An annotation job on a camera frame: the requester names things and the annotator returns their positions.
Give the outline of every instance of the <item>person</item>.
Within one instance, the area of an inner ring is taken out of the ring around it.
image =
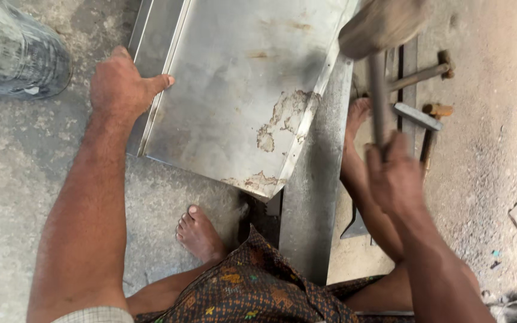
[[[168,75],[141,78],[123,47],[97,64],[90,121],[39,242],[28,323],[493,322],[476,278],[430,219],[420,166],[406,155],[404,135],[393,134],[384,159],[367,146],[367,167],[354,151],[367,99],[349,108],[341,181],[396,263],[390,274],[316,286],[252,228],[228,253],[192,205],[180,216],[176,239],[203,265],[125,298],[125,145],[137,117],[174,82]]]

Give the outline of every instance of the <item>hand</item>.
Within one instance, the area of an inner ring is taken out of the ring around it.
[[[132,127],[154,96],[174,83],[168,75],[142,78],[127,49],[117,46],[109,58],[97,64],[91,79],[93,114]]]
[[[420,162],[409,157],[406,151],[406,135],[397,131],[393,132],[388,145],[386,162],[382,161],[375,145],[367,145],[370,192],[393,221],[428,214],[424,212]]]

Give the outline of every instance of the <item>dark patterned cloth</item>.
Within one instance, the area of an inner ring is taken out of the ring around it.
[[[380,278],[317,286],[251,228],[239,249],[194,280],[175,305],[139,314],[135,322],[413,322],[408,316],[356,315],[340,301]]]

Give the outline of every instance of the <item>tool handle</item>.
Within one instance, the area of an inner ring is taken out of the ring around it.
[[[383,158],[388,143],[388,124],[392,112],[386,96],[384,80],[384,56],[382,53],[368,56],[370,93],[372,95],[372,120],[374,121],[374,143],[381,149]]]

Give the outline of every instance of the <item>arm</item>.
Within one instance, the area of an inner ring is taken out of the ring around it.
[[[395,133],[386,162],[376,147],[368,147],[367,163],[372,196],[404,247],[416,320],[494,322],[470,281],[472,273],[438,234],[424,203],[420,165],[406,151],[406,137]]]
[[[142,79],[123,47],[97,64],[93,113],[39,242],[29,323],[94,306],[127,309],[125,146],[133,122],[173,82],[167,75]]]

